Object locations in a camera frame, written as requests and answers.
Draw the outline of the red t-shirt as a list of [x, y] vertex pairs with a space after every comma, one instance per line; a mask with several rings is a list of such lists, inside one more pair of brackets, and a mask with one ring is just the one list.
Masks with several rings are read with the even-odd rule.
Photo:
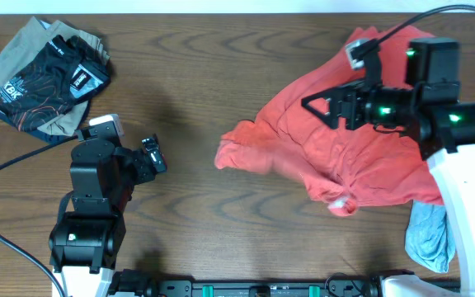
[[337, 216], [360, 207], [443, 199], [417, 144], [370, 125], [330, 129], [301, 106], [304, 97], [362, 78], [344, 49], [268, 101], [255, 120], [241, 120], [223, 134], [214, 158], [218, 169], [277, 172], [304, 184], [310, 198]]

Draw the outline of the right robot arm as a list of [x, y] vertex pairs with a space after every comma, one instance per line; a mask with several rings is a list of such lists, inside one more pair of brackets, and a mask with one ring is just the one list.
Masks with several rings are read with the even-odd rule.
[[459, 256], [459, 294], [475, 296], [475, 103], [459, 100], [459, 43], [411, 40], [403, 89], [382, 84], [378, 40], [357, 40], [347, 54], [364, 77], [319, 92], [328, 108], [315, 116], [333, 129], [398, 129], [417, 143], [444, 200]]

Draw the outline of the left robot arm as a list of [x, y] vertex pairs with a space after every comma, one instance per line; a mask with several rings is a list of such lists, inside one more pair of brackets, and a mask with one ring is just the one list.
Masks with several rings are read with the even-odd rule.
[[114, 293], [117, 256], [124, 240], [124, 212], [134, 188], [167, 170], [158, 138], [131, 150], [118, 138], [87, 139], [71, 152], [73, 189], [59, 207], [49, 236], [55, 296]]

